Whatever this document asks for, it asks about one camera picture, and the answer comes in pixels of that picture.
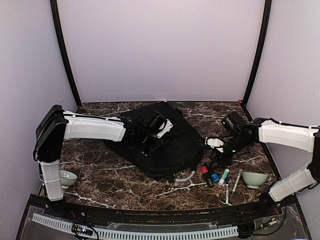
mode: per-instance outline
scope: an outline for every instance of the white wall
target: white wall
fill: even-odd
[[[50,107],[76,110],[49,0],[4,0],[0,7],[0,239],[16,238],[30,193],[37,193],[35,130]]]
[[[274,0],[256,82],[253,117],[320,125],[320,1]],[[283,177],[311,161],[301,150],[270,145]],[[313,239],[320,239],[320,187],[298,195]]]
[[[59,0],[83,102],[237,101],[264,0]]]

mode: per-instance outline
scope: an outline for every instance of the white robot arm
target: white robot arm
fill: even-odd
[[[100,117],[64,111],[54,105],[36,129],[33,158],[39,162],[41,180],[50,201],[64,198],[60,179],[60,155],[64,140],[103,139],[137,146],[147,138],[157,142],[173,124],[159,113],[148,123],[128,117]]]
[[[237,112],[228,114],[222,120],[222,124],[234,137],[215,146],[216,154],[209,167],[214,163],[221,166],[231,165],[233,155],[254,143],[273,143],[313,153],[313,157],[310,164],[276,182],[267,193],[269,200],[279,202],[320,182],[320,127],[282,123],[272,118],[255,118],[245,123]],[[210,143],[217,144],[217,141],[212,138],[210,141],[207,139],[206,144]]]

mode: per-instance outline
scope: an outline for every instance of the cable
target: cable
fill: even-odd
[[[234,134],[224,135],[224,136],[208,136],[206,139],[226,139],[234,136],[235,136]]]
[[[239,234],[251,235],[251,236],[269,236],[269,235],[272,235],[272,234],[276,233],[279,229],[281,229],[281,227],[285,223],[286,217],[287,217],[287,206],[285,206],[283,219],[282,219],[281,223],[279,224],[279,226],[278,226],[278,228],[276,230],[274,230],[274,231],[272,231],[270,233],[255,233],[255,231],[261,229],[261,227],[257,227],[255,230],[252,230],[252,231],[239,231]]]
[[[291,124],[291,123],[286,123],[286,122],[280,122],[277,121],[275,119],[273,119],[272,117],[270,117],[268,120],[271,120],[272,122],[279,124],[279,125],[284,125],[284,126],[292,126],[292,127],[298,127],[298,128],[305,128],[305,129],[320,129],[319,126],[305,126],[305,125],[297,125],[297,124]]]
[[[75,239],[79,239],[79,240],[86,240],[86,239],[88,239],[88,237],[82,237],[82,236],[78,235],[78,233],[77,233],[76,231],[74,232],[73,237],[74,237]]]
[[[315,184],[308,187],[309,190],[314,189],[316,186],[319,185],[319,182],[317,181]]]
[[[73,215],[73,220],[76,221],[77,219],[76,219],[75,213],[73,211],[70,211],[69,213],[71,213]]]
[[[56,215],[58,218],[61,218],[61,219],[63,219],[63,220],[70,221],[70,219],[60,216],[59,214],[57,214],[57,213],[52,209],[52,207],[51,207],[50,204],[49,204],[50,200],[49,200],[49,198],[48,198],[46,186],[43,186],[43,188],[44,188],[44,196],[45,196],[45,199],[46,199],[47,202],[48,202],[47,205],[48,205],[49,209],[51,210],[51,212],[53,212],[54,215]],[[95,230],[92,226],[89,226],[89,225],[87,225],[87,224],[85,224],[85,223],[82,223],[82,222],[79,222],[79,221],[76,221],[76,220],[74,220],[73,222],[76,223],[76,224],[82,225],[82,226],[86,226],[87,228],[89,228],[89,229],[91,229],[92,231],[94,231],[94,233],[96,234],[96,240],[99,240],[99,233],[98,233],[97,230]],[[81,237],[81,239],[86,238],[86,237],[79,236],[77,233],[75,233],[75,235],[77,235],[78,237]]]
[[[278,209],[274,208],[273,211],[276,213],[276,216],[278,217],[278,219],[280,219],[280,214]]]
[[[194,170],[192,170],[189,176],[187,176],[185,178],[176,178],[174,181],[176,183],[183,183],[183,182],[189,181],[195,175],[195,173],[196,172]]]

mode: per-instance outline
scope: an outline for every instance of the ceramic bowl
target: ceramic bowl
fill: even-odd
[[[68,189],[74,185],[78,179],[78,176],[70,171],[60,170],[61,185],[63,189]]]
[[[258,189],[267,181],[268,175],[264,173],[256,173],[244,171],[242,172],[243,180],[250,189]]]

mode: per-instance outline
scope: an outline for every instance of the dark marble table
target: dark marble table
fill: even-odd
[[[120,113],[148,105],[150,102],[84,103],[80,114],[95,116],[118,116]],[[170,102],[182,111],[185,119],[202,137],[226,135],[221,124],[226,114],[238,111],[246,116],[237,102]],[[210,151],[206,150],[202,162],[209,161]],[[223,207],[226,188],[214,185],[206,187],[198,169],[191,181],[175,185],[167,181],[155,181],[144,175],[129,161],[108,149],[102,140],[76,139],[64,142],[60,167],[78,175],[73,187],[64,191],[68,202],[123,210],[195,210]],[[230,199],[232,205],[246,204],[259,200],[259,193],[276,181],[272,167],[256,144],[249,153],[233,158],[229,168],[230,191],[239,169],[265,173],[269,177],[259,189],[249,189],[241,178],[236,193]],[[190,170],[179,173],[187,176]],[[216,171],[221,176],[223,170]]]

